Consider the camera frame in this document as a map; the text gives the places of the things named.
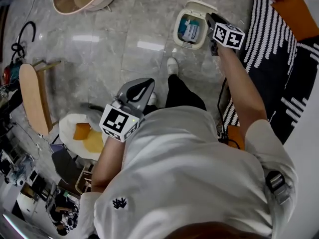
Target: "black embroidered logo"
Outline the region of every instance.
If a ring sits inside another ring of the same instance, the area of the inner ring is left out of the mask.
[[[115,209],[118,208],[124,208],[126,206],[126,199],[125,198],[121,198],[120,200],[118,200],[117,198],[115,200],[113,200],[113,206]]]

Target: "black and white blanket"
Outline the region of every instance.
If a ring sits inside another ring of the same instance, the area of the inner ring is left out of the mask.
[[[319,67],[319,36],[297,42],[272,0],[254,0],[251,24],[240,60],[266,107],[270,124],[284,143],[298,123]],[[239,126],[230,99],[225,128]]]

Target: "shoe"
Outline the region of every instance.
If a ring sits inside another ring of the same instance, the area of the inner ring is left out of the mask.
[[[170,76],[172,74],[178,75],[178,63],[177,63],[176,59],[174,59],[174,58],[168,59],[167,72],[168,72],[168,76]]]
[[[157,101],[158,101],[158,98],[157,98],[155,92],[152,92],[151,97],[150,97],[149,102],[148,102],[148,106],[155,106]]]

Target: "clothes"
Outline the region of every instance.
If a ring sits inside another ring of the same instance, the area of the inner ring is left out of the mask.
[[[122,171],[103,194],[82,195],[79,237],[163,239],[211,221],[269,236],[262,165],[281,171],[291,185],[297,177],[267,121],[250,126],[245,145],[247,152],[219,143],[212,116],[198,108],[147,115],[126,143]]]
[[[178,107],[178,106],[193,106],[206,111],[204,101],[190,91],[185,83],[175,74],[168,78],[168,95],[165,108]],[[143,114],[147,115],[151,112],[158,110],[156,106],[146,106]]]

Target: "wooden chair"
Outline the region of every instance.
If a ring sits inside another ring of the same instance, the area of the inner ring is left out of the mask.
[[[48,135],[58,121],[52,123],[51,120],[46,98],[44,71],[49,68],[53,68],[61,63],[61,61],[46,65],[45,67],[36,71],[35,67],[42,62],[43,61],[39,61],[34,65],[21,65],[19,71],[19,81],[23,106],[31,127],[38,134]]]

